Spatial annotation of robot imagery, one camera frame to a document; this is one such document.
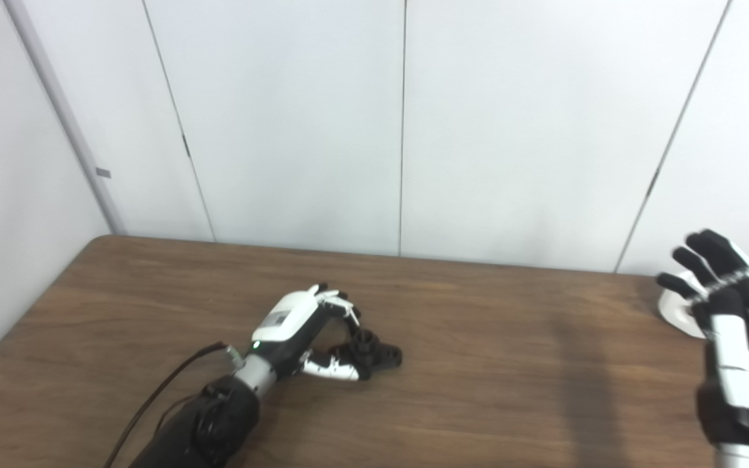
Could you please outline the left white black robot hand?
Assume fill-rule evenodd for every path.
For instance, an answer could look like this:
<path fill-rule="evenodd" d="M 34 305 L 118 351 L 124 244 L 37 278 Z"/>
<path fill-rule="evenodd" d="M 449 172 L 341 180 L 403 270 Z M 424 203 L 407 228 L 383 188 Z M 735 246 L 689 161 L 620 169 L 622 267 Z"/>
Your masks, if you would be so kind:
<path fill-rule="evenodd" d="M 343 291 L 330 290 L 324 283 L 293 291 L 255 329 L 248 356 L 267 362 L 276 380 L 300 373 L 335 380 L 367 379 L 351 359 L 314 349 L 314 340 L 334 319 L 342 320 L 351 335 L 361 329 L 360 312 Z"/>

